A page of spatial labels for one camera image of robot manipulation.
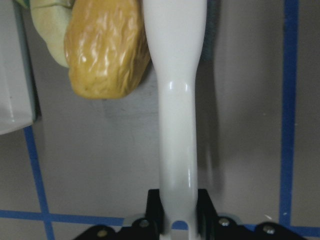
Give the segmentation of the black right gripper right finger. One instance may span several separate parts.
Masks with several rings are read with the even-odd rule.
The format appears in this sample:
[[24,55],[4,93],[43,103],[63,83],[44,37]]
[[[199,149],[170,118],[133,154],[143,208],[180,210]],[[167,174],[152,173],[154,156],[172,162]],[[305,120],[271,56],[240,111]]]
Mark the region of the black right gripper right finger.
[[201,237],[215,237],[218,214],[208,191],[204,188],[198,189],[196,213],[199,235]]

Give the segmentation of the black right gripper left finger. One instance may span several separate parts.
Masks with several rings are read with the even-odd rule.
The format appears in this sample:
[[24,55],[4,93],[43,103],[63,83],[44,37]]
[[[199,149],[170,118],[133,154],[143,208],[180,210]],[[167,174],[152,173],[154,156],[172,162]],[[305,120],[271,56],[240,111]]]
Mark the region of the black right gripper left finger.
[[159,189],[150,189],[147,194],[145,217],[154,222],[158,235],[164,230],[164,209]]

